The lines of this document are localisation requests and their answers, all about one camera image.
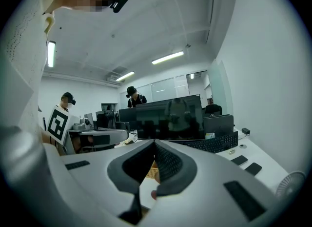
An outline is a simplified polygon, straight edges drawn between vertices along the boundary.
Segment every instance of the desk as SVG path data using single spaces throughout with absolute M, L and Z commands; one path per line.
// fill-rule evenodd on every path
M 238 137 L 240 138 L 242 133 L 238 131 Z M 246 149 L 242 149 L 239 146 L 244 144 Z M 235 150 L 235 153 L 230 155 L 230 150 Z M 257 163 L 262 166 L 261 171 L 255 176 L 261 183 L 270 189 L 275 194 L 279 183 L 288 175 L 285 169 L 283 169 L 273 158 L 253 143 L 248 137 L 244 137 L 238 140 L 238 146 L 230 150 L 222 151 L 217 155 L 232 160 L 240 155 L 243 155 L 248 161 L 241 165 L 240 168 L 246 169 L 252 163 Z M 155 204 L 155 200 L 151 197 L 151 191 L 156 190 L 159 184 L 150 178 L 145 178 L 140 186 L 140 200 L 141 204 L 146 208 L 152 208 Z
M 133 142 L 136 142 L 136 143 L 141 141 L 141 140 L 137 140 L 137 133 L 136 133 L 136 131 L 134 133 L 129 133 L 128 139 L 125 140 L 125 141 L 120 142 L 118 145 L 115 146 L 115 148 L 126 146 L 126 143 L 130 142 L 131 140 Z

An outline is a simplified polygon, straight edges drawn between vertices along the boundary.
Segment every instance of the ceiling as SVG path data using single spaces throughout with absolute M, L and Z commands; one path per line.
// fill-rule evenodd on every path
M 48 39 L 57 44 L 55 66 L 45 73 L 112 81 L 173 52 L 189 58 L 206 42 L 211 10 L 212 0 L 129 0 L 118 14 L 59 9 Z
M 189 81 L 194 81 L 194 80 L 198 80 L 198 79 L 202 79 L 203 75 L 206 75 L 207 71 L 203 71 L 203 72 L 198 72 L 198 73 L 194 73 L 194 78 L 191 79 L 190 74 L 186 75 L 186 80 Z

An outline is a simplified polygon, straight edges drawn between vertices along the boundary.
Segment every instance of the person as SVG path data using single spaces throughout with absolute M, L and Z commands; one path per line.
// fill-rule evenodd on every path
M 138 94 L 137 90 L 133 86 L 129 86 L 127 88 L 127 98 L 128 100 L 128 107 L 134 108 L 137 104 L 145 104 L 147 103 L 146 97 L 142 94 Z
M 175 98 L 169 101 L 166 105 L 165 117 L 169 122 L 170 138 L 187 139 L 192 136 L 190 127 L 191 113 L 184 99 Z
M 69 92 L 65 92 L 63 96 L 60 99 L 60 103 L 57 105 L 57 107 L 63 109 L 66 112 L 69 112 L 69 108 L 72 107 L 72 105 L 75 105 L 76 101 L 73 95 Z
M 9 84 L 11 91 L 10 96 L 5 96 L 7 90 L 2 89 L 0 96 L 5 99 L 4 105 L 14 100 L 18 108 L 6 106 L 7 110 L 1 112 L 2 118 L 12 118 L 4 126 L 18 125 L 36 135 L 39 142 L 50 142 L 38 124 L 38 96 L 47 61 L 47 37 L 55 23 L 54 11 L 61 7 L 86 12 L 107 11 L 105 8 L 114 2 L 116 0 L 21 1 L 0 35 L 0 83 Z

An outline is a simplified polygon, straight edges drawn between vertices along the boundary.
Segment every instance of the computer monitor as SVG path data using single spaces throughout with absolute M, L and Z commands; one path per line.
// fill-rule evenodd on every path
M 233 115 L 221 115 L 204 118 L 205 133 L 214 133 L 216 137 L 233 133 L 234 117 Z
M 92 113 L 85 114 L 84 117 L 87 118 L 87 119 L 89 120 L 90 125 L 92 126 L 92 128 L 94 128 Z
M 114 110 L 96 112 L 97 127 L 116 129 Z
M 137 130 L 137 109 L 127 108 L 119 110 L 119 120 L 121 122 L 129 122 L 132 131 Z
M 140 139 L 204 139 L 203 116 L 198 95 L 136 106 Z

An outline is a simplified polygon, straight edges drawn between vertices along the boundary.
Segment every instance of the desk fan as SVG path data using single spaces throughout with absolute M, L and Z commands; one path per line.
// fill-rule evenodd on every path
M 284 199 L 289 197 L 293 193 L 299 192 L 305 179 L 306 175 L 303 172 L 301 171 L 291 172 L 279 184 L 275 195 L 279 199 Z

